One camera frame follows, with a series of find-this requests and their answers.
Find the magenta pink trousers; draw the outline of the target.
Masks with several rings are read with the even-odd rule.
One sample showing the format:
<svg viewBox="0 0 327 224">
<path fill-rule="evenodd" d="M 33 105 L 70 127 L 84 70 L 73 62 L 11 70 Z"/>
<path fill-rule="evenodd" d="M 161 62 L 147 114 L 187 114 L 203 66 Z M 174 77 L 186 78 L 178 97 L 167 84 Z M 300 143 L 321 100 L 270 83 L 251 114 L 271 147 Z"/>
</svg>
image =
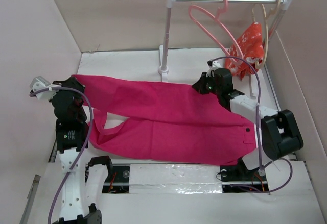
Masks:
<svg viewBox="0 0 327 224">
<path fill-rule="evenodd" d="M 118 156 L 233 165 L 256 148 L 254 125 L 190 85 L 76 75 L 93 108 L 91 144 Z"/>
</svg>

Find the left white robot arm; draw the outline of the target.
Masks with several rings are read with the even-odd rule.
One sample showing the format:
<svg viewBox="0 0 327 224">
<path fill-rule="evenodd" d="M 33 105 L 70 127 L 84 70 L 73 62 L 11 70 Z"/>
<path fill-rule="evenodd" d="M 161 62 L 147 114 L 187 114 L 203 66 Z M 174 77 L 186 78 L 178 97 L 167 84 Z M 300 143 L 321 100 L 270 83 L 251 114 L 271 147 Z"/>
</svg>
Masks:
<svg viewBox="0 0 327 224">
<path fill-rule="evenodd" d="M 55 193 L 47 222 L 52 223 L 55 204 L 60 203 L 56 223 L 102 223 L 97 201 L 104 182 L 112 179 L 114 169 L 109 156 L 82 157 L 93 131 L 94 114 L 86 115 L 83 105 L 90 105 L 85 87 L 75 77 L 54 81 L 56 92 L 50 100 L 56 120 L 56 142 L 63 179 Z"/>
</svg>

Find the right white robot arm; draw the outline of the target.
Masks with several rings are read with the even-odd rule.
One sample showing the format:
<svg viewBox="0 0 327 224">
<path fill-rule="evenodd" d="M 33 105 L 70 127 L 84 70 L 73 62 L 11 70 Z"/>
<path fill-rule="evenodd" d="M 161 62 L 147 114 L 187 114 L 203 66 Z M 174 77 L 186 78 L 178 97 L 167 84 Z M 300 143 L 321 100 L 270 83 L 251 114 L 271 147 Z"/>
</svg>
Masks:
<svg viewBox="0 0 327 224">
<path fill-rule="evenodd" d="M 303 148 L 303 139 L 294 114 L 260 105 L 234 89 L 232 75 L 226 68 L 203 72 L 192 85 L 200 94 L 214 94 L 219 104 L 230 112 L 242 115 L 255 124 L 258 147 L 240 157 L 234 165 L 237 176 L 248 180 L 260 167 Z"/>
</svg>

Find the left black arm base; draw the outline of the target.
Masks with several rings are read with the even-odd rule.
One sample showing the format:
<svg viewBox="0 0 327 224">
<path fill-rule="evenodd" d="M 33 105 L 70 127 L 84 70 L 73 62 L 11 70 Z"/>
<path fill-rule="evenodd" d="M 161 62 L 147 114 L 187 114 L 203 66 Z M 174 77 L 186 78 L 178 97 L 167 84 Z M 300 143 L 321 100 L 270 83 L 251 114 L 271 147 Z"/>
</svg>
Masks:
<svg viewBox="0 0 327 224">
<path fill-rule="evenodd" d="M 129 192 L 130 164 L 113 164 L 109 156 L 93 157 L 85 167 L 86 183 L 90 178 L 90 169 L 96 165 L 106 166 L 108 169 L 102 193 L 121 194 Z"/>
</svg>

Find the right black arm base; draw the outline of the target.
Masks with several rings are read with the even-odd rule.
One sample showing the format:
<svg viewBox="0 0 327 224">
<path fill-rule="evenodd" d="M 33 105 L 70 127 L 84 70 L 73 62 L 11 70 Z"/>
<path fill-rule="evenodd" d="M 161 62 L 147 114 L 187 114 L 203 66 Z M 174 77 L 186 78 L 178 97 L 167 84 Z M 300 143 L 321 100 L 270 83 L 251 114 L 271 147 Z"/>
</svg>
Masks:
<svg viewBox="0 0 327 224">
<path fill-rule="evenodd" d="M 248 170 L 242 159 L 235 165 L 220 166 L 216 179 L 222 183 L 223 193 L 267 192 L 266 176 L 260 176 L 258 168 Z"/>
</svg>

